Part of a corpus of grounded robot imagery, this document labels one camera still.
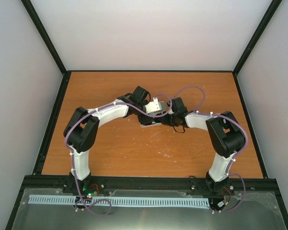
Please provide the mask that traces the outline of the pink glasses case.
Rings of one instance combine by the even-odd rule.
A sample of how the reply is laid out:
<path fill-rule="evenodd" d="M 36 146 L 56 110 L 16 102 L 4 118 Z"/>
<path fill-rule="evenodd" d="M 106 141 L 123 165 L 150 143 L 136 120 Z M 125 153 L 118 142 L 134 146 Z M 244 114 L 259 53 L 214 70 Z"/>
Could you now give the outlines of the pink glasses case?
<path fill-rule="evenodd" d="M 162 123 L 160 122 L 155 122 L 155 121 L 152 121 L 152 122 L 142 122 L 140 123 L 140 127 L 142 128 L 145 128 L 145 127 L 154 127 L 154 126 L 160 126 L 162 125 Z"/>

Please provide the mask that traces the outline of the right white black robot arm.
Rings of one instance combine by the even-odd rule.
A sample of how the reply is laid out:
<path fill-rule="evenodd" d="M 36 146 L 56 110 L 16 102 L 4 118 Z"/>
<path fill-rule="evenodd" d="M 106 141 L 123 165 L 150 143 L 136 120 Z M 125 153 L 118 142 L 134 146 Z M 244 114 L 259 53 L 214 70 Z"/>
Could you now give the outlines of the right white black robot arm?
<path fill-rule="evenodd" d="M 171 127 L 197 128 L 208 132 L 214 151 L 213 163 L 205 176 L 205 187 L 211 194 L 226 185 L 229 171 L 237 155 L 248 145 L 248 136 L 230 111 L 220 114 L 188 111 L 181 98 L 167 102 L 169 114 L 162 124 Z"/>

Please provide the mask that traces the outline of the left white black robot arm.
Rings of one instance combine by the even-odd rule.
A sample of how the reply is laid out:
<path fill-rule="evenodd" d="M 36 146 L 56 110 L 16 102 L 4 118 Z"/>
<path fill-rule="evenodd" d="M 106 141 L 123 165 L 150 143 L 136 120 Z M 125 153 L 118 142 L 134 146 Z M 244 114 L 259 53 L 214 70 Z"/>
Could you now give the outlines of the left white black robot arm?
<path fill-rule="evenodd" d="M 89 150 L 95 143 L 98 129 L 115 119 L 135 115 L 142 127 L 153 126 L 167 112 L 167 104 L 141 87 L 133 93 L 118 97 L 113 102 L 93 109 L 78 107 L 69 120 L 63 135 L 70 150 L 74 177 L 73 187 L 80 193 L 90 188 Z"/>

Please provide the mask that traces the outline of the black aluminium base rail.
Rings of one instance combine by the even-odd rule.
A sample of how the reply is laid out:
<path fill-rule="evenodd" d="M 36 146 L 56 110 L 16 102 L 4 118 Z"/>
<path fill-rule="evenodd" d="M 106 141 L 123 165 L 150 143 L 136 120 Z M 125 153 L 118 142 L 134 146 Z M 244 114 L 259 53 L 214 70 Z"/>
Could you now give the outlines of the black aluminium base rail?
<path fill-rule="evenodd" d="M 194 196 L 220 196 L 222 192 L 243 191 L 245 183 L 246 191 L 250 192 L 275 192 L 279 188 L 275 179 L 228 179 L 218 185 L 214 190 L 208 190 L 204 178 L 148 178 L 148 177 L 101 177 L 90 176 L 83 182 L 79 182 L 82 194 L 99 191 L 102 195 L 108 195 L 115 190 L 152 190 L 152 191 L 178 191 Z M 64 193 L 77 194 L 75 179 L 70 176 L 55 175 L 28 175 L 24 177 L 21 190 L 26 188 L 59 188 Z"/>

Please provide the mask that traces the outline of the right black frame post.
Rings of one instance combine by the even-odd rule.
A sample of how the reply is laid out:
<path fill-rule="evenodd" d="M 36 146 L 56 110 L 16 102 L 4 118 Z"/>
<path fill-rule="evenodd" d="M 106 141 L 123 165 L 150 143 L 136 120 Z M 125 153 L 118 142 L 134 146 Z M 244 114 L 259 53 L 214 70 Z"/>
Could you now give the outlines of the right black frame post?
<path fill-rule="evenodd" d="M 275 12 L 277 11 L 278 7 L 280 6 L 282 0 L 272 0 L 269 4 L 267 10 L 265 11 L 262 19 L 260 20 L 258 26 L 256 27 L 253 35 L 251 36 L 247 46 L 245 47 L 241 57 L 239 58 L 234 70 L 233 75 L 237 76 L 238 73 L 241 71 L 242 67 L 244 66 L 245 62 L 247 61 L 248 57 L 250 56 L 252 50 L 255 48 L 257 42 L 259 41 L 260 37 L 264 33 L 266 27 L 268 26 L 269 22 L 273 18 Z"/>

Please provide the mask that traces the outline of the black frame post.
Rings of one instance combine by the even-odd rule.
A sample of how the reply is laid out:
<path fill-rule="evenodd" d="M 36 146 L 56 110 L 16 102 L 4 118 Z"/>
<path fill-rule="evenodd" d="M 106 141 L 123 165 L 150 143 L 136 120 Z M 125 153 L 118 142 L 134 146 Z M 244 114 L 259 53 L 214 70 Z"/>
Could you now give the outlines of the black frame post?
<path fill-rule="evenodd" d="M 48 51 L 50 52 L 54 62 L 56 63 L 58 69 L 60 70 L 61 74 L 64 76 L 67 73 L 67 70 L 55 48 L 53 45 L 40 17 L 38 16 L 32 2 L 30 0 L 21 0 L 26 12 L 28 13 L 29 17 L 31 18 L 35 28 L 37 29 L 40 37 L 42 38 L 44 44 L 46 45 Z"/>
<path fill-rule="evenodd" d="M 238 73 L 241 71 L 242 67 L 244 66 L 245 62 L 247 61 L 248 57 L 250 56 L 252 50 L 255 48 L 257 42 L 259 41 L 260 37 L 264 33 L 266 27 L 268 26 L 269 22 L 273 18 L 275 12 L 277 11 L 278 7 L 280 6 L 282 0 L 272 0 L 269 4 L 267 10 L 265 11 L 262 19 L 260 20 L 258 26 L 256 27 L 253 35 L 251 36 L 247 46 L 245 47 L 241 57 L 239 58 L 234 70 L 233 75 L 237 76 Z"/>

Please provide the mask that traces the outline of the left black frame post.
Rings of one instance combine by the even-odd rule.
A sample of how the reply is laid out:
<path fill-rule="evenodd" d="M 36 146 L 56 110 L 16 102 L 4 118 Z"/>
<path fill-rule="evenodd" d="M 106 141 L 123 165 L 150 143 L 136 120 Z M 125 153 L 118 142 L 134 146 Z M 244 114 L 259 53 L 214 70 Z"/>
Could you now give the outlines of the left black frame post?
<path fill-rule="evenodd" d="M 26 12 L 28 13 L 29 17 L 31 18 L 35 28 L 37 29 L 40 37 L 42 38 L 44 44 L 46 45 L 48 51 L 50 52 L 54 62 L 56 63 L 58 69 L 60 70 L 61 74 L 64 76 L 67 73 L 67 70 L 55 48 L 53 45 L 40 17 L 38 16 L 32 2 L 30 0 L 21 0 Z"/>

